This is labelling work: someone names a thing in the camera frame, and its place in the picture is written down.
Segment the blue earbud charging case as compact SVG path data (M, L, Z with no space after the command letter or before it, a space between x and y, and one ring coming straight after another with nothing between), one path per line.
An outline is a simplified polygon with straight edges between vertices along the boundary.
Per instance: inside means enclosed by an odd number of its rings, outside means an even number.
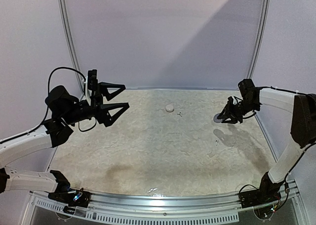
M223 119L220 118L220 114L218 113L218 114L215 114L215 115L214 115L213 121L214 121L215 123L222 123L222 122L223 122Z

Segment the white round case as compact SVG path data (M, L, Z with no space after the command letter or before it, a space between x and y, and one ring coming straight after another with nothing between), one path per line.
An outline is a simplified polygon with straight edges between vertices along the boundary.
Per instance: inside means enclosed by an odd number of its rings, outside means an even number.
M166 112L169 112L169 113L173 112L174 111L174 105L173 104L166 105L165 110L166 110Z

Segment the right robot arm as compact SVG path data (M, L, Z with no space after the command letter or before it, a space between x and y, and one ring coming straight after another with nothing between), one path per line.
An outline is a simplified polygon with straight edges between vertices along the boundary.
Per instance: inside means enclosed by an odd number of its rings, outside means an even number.
M281 127L279 136L287 144L277 162L262 177L260 189L255 193L259 203L266 203L275 190L302 158L306 149L316 143L316 95L269 86L255 86L252 79L243 79L238 84L240 97L230 96L223 110L214 116L221 124L243 123L253 117L263 106L280 113L272 120Z

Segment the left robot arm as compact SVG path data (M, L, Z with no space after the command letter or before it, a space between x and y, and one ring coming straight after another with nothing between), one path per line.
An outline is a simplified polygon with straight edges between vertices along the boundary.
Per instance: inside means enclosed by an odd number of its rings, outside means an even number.
M125 103L104 104L126 89L125 85L98 83L86 84L86 99L79 100L59 85L53 88L45 103L51 110L51 118L38 129L24 132L0 142L0 191L31 190L54 193L62 202L70 202L73 191L68 180L59 171L34 172L8 167L24 156L64 144L73 133L76 123L92 118L105 127L111 126L128 108Z

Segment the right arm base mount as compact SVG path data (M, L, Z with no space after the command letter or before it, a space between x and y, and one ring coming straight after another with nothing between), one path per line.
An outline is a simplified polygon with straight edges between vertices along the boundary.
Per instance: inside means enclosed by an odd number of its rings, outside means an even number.
M242 208L249 208L276 201L280 203L281 193L279 191L263 193L257 187L246 184L238 192L238 198Z

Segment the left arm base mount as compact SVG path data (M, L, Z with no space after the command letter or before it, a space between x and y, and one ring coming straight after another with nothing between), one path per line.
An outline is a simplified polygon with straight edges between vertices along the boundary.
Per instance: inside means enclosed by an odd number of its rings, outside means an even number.
M81 189L70 187L57 188L48 194L48 198L57 202L65 203L69 207L87 208L91 199L91 193Z

